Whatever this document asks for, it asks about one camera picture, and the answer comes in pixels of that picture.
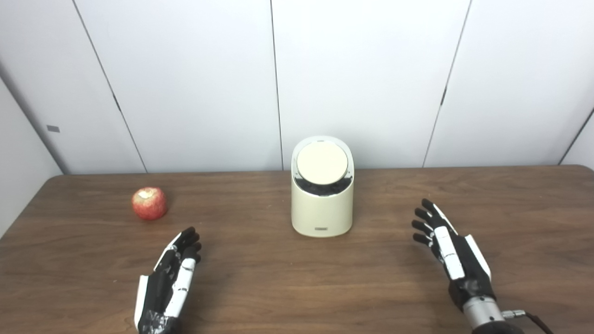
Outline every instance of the red apple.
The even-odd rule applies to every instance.
[[[145,187],[132,196],[132,209],[142,219],[155,220],[167,212],[167,198],[160,188]]]

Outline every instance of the white finger segment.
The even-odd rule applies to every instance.
[[[464,278],[464,268],[462,268],[458,253],[451,241],[447,227],[440,226],[434,230],[434,233],[437,244],[440,246],[441,258],[444,260],[445,268],[447,269],[450,279],[455,280]]]

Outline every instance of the robotic hand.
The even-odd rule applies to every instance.
[[[200,236],[193,227],[175,237],[163,250],[148,276],[140,276],[134,323],[140,334],[179,334],[195,265],[200,262]]]
[[[425,222],[412,221],[412,226],[424,232],[413,239],[427,245],[443,264],[450,280],[451,300],[464,313],[472,334],[523,334],[505,321],[528,316],[547,334],[552,334],[542,321],[523,310],[501,312],[491,286],[491,269],[471,235],[461,237],[437,205],[423,199],[425,210],[415,209],[415,215]]]

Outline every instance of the table surface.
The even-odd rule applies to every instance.
[[[290,223],[288,172],[50,179],[0,240],[1,333],[135,333],[138,276],[193,225],[202,262],[184,333],[470,333],[429,249],[412,241],[423,197],[472,234],[502,309],[556,333],[594,327],[594,173],[581,166],[356,171],[352,229],[315,239]],[[168,214],[143,222],[138,188]],[[527,319],[526,334],[541,333]]]

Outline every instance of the white lid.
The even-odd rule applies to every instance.
[[[297,155],[297,170],[314,184],[331,184],[346,174],[348,158],[345,151],[330,141],[315,141]]]

